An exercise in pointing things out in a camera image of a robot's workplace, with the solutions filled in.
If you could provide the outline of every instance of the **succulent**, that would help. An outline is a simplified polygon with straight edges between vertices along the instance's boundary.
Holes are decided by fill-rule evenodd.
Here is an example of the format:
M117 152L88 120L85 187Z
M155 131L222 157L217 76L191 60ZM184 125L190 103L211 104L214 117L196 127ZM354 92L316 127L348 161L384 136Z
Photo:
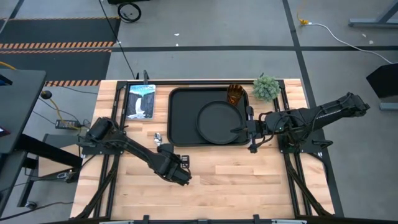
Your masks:
M272 101L280 93L279 83L274 77L263 77L263 74L253 82L254 89L252 94L258 100L266 102Z

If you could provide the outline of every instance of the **yellow cable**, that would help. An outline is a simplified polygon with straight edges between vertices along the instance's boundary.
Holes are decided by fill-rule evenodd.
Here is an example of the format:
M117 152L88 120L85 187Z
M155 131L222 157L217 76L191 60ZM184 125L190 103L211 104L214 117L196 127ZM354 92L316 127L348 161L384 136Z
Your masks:
M9 65L9 64L7 64L7 63L5 63L5 62L0 62L0 65L3 65L3 66L5 66L5 67L7 67L7 68L10 68L10 69L12 69L12 70L17 70L15 67L13 67L12 65ZM55 110L57 111L58 117L60 118L60 120L61 120L61 122L62 122L63 124L66 124L67 126L73 128L73 129L81 130L81 128L74 127L74 126L68 124L68 123L62 118L61 113L60 113L60 109L58 108L57 104L56 104L52 99L49 99L49 100L50 100L51 103L54 105Z
M301 25L305 25L305 24L308 24L308 23L309 23L308 20L306 20L306 19L300 19L300 17L299 17L299 13L300 13L301 9L304 7L305 3L306 3L305 0L303 0L303 1L301 2L301 4L300 4L300 5L298 6L298 8L297 8L297 13L296 13L297 20L300 22Z

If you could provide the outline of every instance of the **black tray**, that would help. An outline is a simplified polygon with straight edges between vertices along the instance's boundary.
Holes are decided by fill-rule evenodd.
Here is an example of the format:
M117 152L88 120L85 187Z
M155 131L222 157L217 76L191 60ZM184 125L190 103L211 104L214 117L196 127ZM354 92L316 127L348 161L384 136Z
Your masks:
M200 109L212 101L226 101L227 87L176 88L169 96L169 117L167 138L174 146L215 146L206 141L198 132L196 121ZM248 94L243 93L237 108L247 118ZM249 142L247 134L240 135L228 146L241 146Z

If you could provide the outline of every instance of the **wheel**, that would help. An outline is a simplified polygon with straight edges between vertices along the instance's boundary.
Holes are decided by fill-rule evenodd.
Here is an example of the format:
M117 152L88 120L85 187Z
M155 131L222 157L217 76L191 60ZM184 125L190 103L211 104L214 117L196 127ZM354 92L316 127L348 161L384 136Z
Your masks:
M33 210L37 208L37 204L35 202L27 201L25 204L25 208L29 208L30 210Z
M136 22L141 18L141 9L138 5L131 2L124 2L118 7L119 17L123 22L132 23Z

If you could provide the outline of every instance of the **floor mat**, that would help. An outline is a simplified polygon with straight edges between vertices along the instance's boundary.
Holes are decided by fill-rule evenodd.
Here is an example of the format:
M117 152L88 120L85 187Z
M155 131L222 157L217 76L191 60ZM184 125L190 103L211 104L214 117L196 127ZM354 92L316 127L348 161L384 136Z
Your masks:
M109 21L118 33L120 19ZM103 17L10 19L0 35L0 49L110 47L115 40Z
M46 71L46 86L98 85L110 56L109 49L0 51L0 61L17 69Z

